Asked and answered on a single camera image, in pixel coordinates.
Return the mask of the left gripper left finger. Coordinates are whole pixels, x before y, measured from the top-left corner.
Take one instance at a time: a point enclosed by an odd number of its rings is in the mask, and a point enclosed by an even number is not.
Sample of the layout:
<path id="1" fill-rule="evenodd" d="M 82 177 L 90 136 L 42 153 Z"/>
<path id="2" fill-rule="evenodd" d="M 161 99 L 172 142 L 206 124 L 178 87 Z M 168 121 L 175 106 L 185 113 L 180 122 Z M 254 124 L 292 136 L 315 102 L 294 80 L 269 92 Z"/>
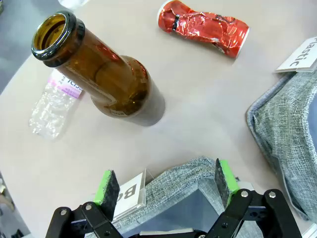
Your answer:
<path id="1" fill-rule="evenodd" d="M 94 233 L 97 238 L 119 238 L 120 233 L 112 224 L 119 190 L 114 171 L 105 171 L 93 201 L 75 210 L 58 207 L 54 211 L 46 237 L 84 238 Z"/>

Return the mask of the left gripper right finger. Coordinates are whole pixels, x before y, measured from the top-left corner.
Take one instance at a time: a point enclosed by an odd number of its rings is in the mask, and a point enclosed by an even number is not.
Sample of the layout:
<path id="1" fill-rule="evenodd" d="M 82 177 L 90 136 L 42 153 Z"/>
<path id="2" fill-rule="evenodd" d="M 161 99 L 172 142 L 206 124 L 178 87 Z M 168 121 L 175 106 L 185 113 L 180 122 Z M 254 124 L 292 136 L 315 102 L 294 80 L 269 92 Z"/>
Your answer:
<path id="1" fill-rule="evenodd" d="M 245 221 L 256 222 L 264 238 L 302 236 L 280 190 L 269 189 L 259 194 L 240 188 L 225 160 L 216 160 L 214 178 L 225 210 L 206 234 L 207 238 L 235 238 Z"/>

